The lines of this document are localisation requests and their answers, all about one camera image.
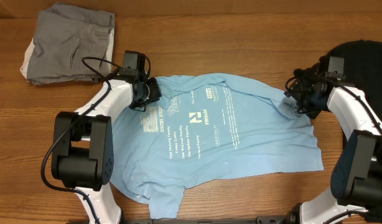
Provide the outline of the light blue printed t-shirt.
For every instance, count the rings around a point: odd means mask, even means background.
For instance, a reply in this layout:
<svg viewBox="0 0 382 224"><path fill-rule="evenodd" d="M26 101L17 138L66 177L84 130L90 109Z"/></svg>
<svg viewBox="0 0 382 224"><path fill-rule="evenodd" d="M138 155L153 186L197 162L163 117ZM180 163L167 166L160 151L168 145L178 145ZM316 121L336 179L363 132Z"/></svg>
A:
<svg viewBox="0 0 382 224"><path fill-rule="evenodd" d="M157 82L157 102L113 125L111 183L151 218L176 218L185 190L211 180L324 168L310 119L282 90L225 73Z"/></svg>

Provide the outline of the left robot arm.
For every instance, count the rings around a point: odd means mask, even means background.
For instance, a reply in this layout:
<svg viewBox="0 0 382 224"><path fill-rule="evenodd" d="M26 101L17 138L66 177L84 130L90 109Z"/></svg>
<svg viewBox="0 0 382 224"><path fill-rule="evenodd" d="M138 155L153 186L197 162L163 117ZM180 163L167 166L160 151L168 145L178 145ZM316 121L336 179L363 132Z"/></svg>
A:
<svg viewBox="0 0 382 224"><path fill-rule="evenodd" d="M145 112L162 96L151 78L149 58L125 51L122 65L108 75L97 73L101 90L74 112L55 118L54 141L41 165L44 184L74 193L88 215L87 223L124 223L110 179L114 168L113 123L125 108Z"/></svg>

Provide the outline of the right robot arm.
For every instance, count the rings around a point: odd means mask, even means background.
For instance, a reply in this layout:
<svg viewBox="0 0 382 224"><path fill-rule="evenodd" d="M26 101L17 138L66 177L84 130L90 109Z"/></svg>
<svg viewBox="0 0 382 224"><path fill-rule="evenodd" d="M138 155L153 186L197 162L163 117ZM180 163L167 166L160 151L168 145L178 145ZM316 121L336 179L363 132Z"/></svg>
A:
<svg viewBox="0 0 382 224"><path fill-rule="evenodd" d="M285 95L298 114L314 119L321 111L335 115L347 140L333 168L330 187L297 204L279 223L341 223L352 215L382 223L382 122L362 90L347 83L344 59L322 59L316 70L294 71Z"/></svg>

